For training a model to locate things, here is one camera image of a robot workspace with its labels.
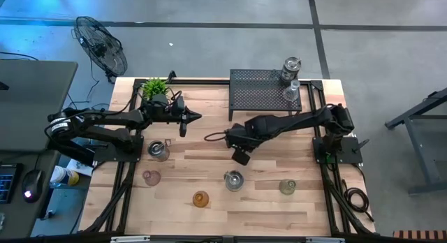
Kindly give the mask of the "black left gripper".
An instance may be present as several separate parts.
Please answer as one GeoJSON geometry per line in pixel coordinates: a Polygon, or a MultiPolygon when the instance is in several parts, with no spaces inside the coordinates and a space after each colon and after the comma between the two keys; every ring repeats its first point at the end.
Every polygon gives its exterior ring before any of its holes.
{"type": "Polygon", "coordinates": [[[156,122],[176,122],[179,124],[179,135],[181,137],[186,136],[186,124],[190,124],[196,120],[199,120],[202,115],[188,109],[182,96],[178,96],[172,103],[168,102],[166,95],[155,95],[153,97],[153,103],[156,107],[156,116],[154,121],[156,122]]]}

